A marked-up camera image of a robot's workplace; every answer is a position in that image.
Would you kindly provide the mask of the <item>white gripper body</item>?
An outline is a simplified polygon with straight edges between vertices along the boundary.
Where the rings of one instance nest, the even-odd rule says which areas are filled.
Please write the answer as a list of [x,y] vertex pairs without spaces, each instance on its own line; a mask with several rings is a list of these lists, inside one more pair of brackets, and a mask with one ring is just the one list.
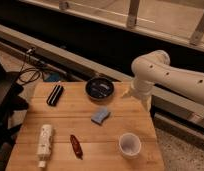
[[149,112],[151,109],[152,88],[153,84],[151,82],[141,79],[133,79],[122,97],[134,97],[138,99],[144,109]]

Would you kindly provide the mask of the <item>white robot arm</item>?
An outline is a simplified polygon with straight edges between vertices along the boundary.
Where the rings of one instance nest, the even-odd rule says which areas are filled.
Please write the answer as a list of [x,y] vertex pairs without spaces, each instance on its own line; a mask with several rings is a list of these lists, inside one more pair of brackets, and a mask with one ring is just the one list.
[[145,108],[148,108],[148,100],[158,95],[156,84],[204,106],[204,73],[172,67],[170,56],[164,50],[135,58],[131,70],[134,77],[123,97],[134,97]]

